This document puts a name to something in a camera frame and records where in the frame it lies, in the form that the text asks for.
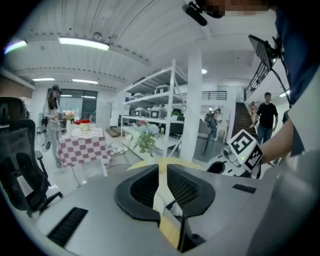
black t-shirt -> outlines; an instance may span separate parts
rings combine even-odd
[[[260,125],[262,125],[264,128],[273,128],[274,116],[278,116],[275,105],[272,103],[268,105],[262,103],[257,111],[257,114],[260,115]]]

black railing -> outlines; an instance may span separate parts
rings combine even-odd
[[[249,83],[249,86],[244,91],[245,99],[248,99],[250,95],[258,88],[258,86],[262,83],[268,73],[268,67],[261,62],[251,82]]]
[[[187,100],[187,92],[181,93],[181,95],[184,100]],[[227,91],[225,90],[203,91],[201,95],[201,100],[202,101],[209,101],[209,100],[226,101]]]

white pillar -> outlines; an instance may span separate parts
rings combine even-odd
[[[202,55],[199,48],[188,53],[188,85],[180,158],[192,161],[195,153],[202,96]]]

person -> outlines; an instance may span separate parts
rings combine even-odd
[[[256,113],[253,124],[256,125],[258,118],[260,117],[260,123],[258,126],[257,141],[261,144],[267,142],[274,132],[278,125],[278,112],[275,105],[271,103],[271,93],[266,92],[264,94],[264,103],[259,106],[259,109]]]
[[[217,124],[218,124],[218,114],[220,114],[221,109],[218,108],[214,112],[212,112],[209,116],[209,124],[211,129],[211,138],[214,140],[217,137]]]
[[[43,107],[43,116],[47,118],[47,135],[51,142],[51,148],[55,164],[58,168],[62,167],[60,158],[57,156],[57,147],[61,138],[61,128],[59,121],[59,104],[58,97],[62,93],[58,85],[54,85],[48,93],[47,99]]]
[[[237,13],[272,10],[275,12],[275,27],[282,43],[287,80],[290,88],[290,102],[294,105],[314,77],[320,63],[320,47],[315,40],[312,24],[317,24],[317,8],[313,2],[306,6],[287,0],[205,0],[208,10],[236,11]],[[269,163],[291,151],[291,156],[304,150],[302,140],[289,118],[281,129],[262,144],[261,162]]]

white ceiling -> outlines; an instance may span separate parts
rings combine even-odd
[[[53,77],[66,84],[77,78],[119,90],[173,58],[187,72],[188,51],[199,47],[208,69],[205,78],[222,84],[252,78],[259,60],[248,35],[270,41],[276,35],[275,14],[221,19],[205,14],[208,26],[201,27],[182,11],[183,4],[184,0],[45,0],[12,40],[26,40],[28,45],[6,54],[4,67],[26,81]],[[111,43],[109,51],[58,41],[59,36],[92,38],[94,32]]]

